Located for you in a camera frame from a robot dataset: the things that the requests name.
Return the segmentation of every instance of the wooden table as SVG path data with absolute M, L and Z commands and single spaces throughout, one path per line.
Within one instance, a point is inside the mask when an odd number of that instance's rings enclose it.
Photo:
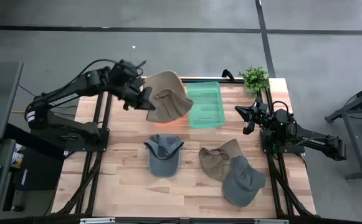
M 281 100 L 292 111 L 286 81 L 270 80 L 273 101 Z M 235 105 L 250 106 L 254 99 L 241 84 L 222 84 L 222 101 L 226 123 L 220 128 L 192 129 L 185 116 L 172 123 L 147 122 L 146 111 L 124 111 L 123 103 L 113 99 L 110 115 L 110 140 L 100 168 L 94 216 L 106 217 L 221 217 L 274 218 L 275 207 L 266 155 L 261 151 L 259 128 L 246 136 L 244 122 Z M 80 99 L 75 119 L 91 121 L 97 97 Z M 148 169 L 143 142 L 152 134 L 176 134 L 185 144 L 177 174 L 157 178 Z M 221 194 L 221 182 L 207 176 L 201 169 L 198 152 L 202 147 L 215 147 L 236 138 L 249 163 L 267 175 L 267 181 L 252 203 L 245 208 L 231 205 Z M 84 152 L 76 152 L 64 162 L 52 212 L 61 209 L 80 184 Z M 290 188 L 309 211 L 315 213 L 307 172 L 301 158 L 285 154 Z M 286 211 L 280 190 L 282 208 Z

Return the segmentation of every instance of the robotic arm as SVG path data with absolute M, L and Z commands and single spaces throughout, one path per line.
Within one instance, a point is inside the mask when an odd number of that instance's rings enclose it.
M 138 70 L 143 64 L 145 61 L 136 67 L 121 60 L 114 64 L 113 68 L 104 67 L 83 73 L 86 70 L 84 69 L 62 88 L 36 96 L 27 106 L 24 118 L 31 129 L 56 128 L 79 134 L 91 143 L 97 142 L 100 140 L 100 132 L 96 123 L 82 124 L 61 118 L 50 109 L 81 96 L 94 96 L 107 91 L 125 101 L 124 110 L 128 110 L 129 106 L 137 110 L 155 110 L 148 100 L 151 88 L 140 90 L 144 81 Z
M 263 144 L 277 152 L 294 152 L 294 146 L 306 146 L 321 151 L 327 157 L 335 160 L 345 160 L 345 146 L 338 136 L 329 136 L 303 129 L 297 124 L 293 114 L 287 110 L 267 111 L 268 105 L 257 98 L 252 106 L 236 106 L 236 111 L 247 122 L 244 134 L 254 131 L 255 124 L 262 128 Z

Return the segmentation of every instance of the gray baseball cap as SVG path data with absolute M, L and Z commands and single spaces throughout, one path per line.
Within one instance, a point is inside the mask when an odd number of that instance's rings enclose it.
M 184 141 L 172 134 L 156 134 L 144 142 L 148 153 L 151 174 L 156 177 L 171 177 L 179 167 L 179 150 Z
M 231 169 L 222 183 L 222 194 L 232 204 L 246 207 L 265 186 L 265 174 L 250 166 L 244 156 L 231 160 Z

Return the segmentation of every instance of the desk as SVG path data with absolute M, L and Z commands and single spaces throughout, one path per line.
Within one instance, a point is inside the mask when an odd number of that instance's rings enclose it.
M 284 101 L 292 111 L 285 79 L 271 79 L 270 88 L 273 101 Z M 209 129 L 190 128 L 187 116 L 169 124 L 150 123 L 145 120 L 146 111 L 124 111 L 123 103 L 113 100 L 108 123 L 110 140 L 103 154 L 93 215 L 275 218 L 268 163 L 260 148 L 259 128 L 256 127 L 248 136 L 243 135 L 244 122 L 234 109 L 235 105 L 250 106 L 254 99 L 241 84 L 221 84 L 221 93 L 226 123 L 220 128 Z M 75 119 L 80 122 L 91 121 L 96 100 L 97 97 L 81 98 Z M 166 179 L 150 174 L 148 152 L 143 145 L 143 141 L 157 133 L 176 134 L 185 141 L 178 173 Z M 265 187 L 245 208 L 235 207 L 224 199 L 221 194 L 222 183 L 202 171 L 198 158 L 201 147 L 215 147 L 232 138 L 238 140 L 249 163 L 267 175 Z M 290 188 L 304 206 L 315 213 L 304 163 L 294 154 L 285 154 L 284 157 Z M 84 159 L 84 152 L 76 152 L 65 160 L 52 212 L 60 210 L 79 186 Z M 286 211 L 281 190 L 280 197 L 282 208 Z

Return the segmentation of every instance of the cap brim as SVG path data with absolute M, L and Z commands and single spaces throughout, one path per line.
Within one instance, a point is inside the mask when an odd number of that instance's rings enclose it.
M 151 174 L 156 177 L 172 177 L 175 175 L 179 167 L 179 149 L 176 150 L 174 156 L 169 159 L 157 159 L 157 157 L 149 151 L 149 169 Z
M 241 189 L 235 182 L 235 178 L 232 174 L 229 174 L 223 183 L 222 194 L 231 203 L 238 207 L 246 207 L 254 197 L 257 195 L 257 190 L 246 191 Z

